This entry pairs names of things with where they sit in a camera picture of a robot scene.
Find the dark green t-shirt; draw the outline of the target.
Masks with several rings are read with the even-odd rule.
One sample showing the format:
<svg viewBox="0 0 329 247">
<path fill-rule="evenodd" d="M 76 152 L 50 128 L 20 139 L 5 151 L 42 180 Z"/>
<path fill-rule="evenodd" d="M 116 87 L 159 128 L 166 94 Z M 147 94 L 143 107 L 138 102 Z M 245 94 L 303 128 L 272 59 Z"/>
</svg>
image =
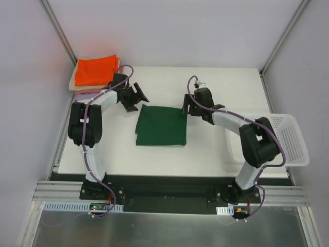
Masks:
<svg viewBox="0 0 329 247">
<path fill-rule="evenodd" d="M 135 134 L 138 146 L 185 146 L 187 115 L 179 108 L 143 105 Z"/>
</svg>

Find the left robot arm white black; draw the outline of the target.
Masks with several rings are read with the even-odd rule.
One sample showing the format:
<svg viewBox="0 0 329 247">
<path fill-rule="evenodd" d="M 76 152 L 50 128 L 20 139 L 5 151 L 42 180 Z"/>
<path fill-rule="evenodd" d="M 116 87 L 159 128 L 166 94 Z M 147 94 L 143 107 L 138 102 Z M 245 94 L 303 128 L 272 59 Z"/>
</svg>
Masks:
<svg viewBox="0 0 329 247">
<path fill-rule="evenodd" d="M 139 84 L 129 83 L 130 76 L 115 73 L 112 81 L 87 102 L 76 101 L 71 105 L 68 137 L 78 147 L 86 168 L 82 189 L 97 200 L 108 196 L 105 185 L 106 171 L 102 165 L 99 143 L 103 134 L 102 114 L 121 103 L 126 112 L 137 111 L 136 105 L 149 102 Z"/>
</svg>

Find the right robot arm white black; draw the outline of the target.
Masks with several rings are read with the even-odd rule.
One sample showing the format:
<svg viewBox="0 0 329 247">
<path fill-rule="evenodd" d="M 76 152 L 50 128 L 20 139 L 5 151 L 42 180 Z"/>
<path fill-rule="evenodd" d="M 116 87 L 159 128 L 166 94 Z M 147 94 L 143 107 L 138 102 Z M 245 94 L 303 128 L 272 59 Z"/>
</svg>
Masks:
<svg viewBox="0 0 329 247">
<path fill-rule="evenodd" d="M 214 104 L 207 87 L 185 94 L 182 114 L 200 116 L 204 121 L 240 137 L 244 164 L 232 185 L 221 193 L 224 200 L 233 204 L 245 202 L 263 169 L 277 155 L 284 153 L 268 118 L 251 120 L 225 109 L 221 104 Z"/>
</svg>

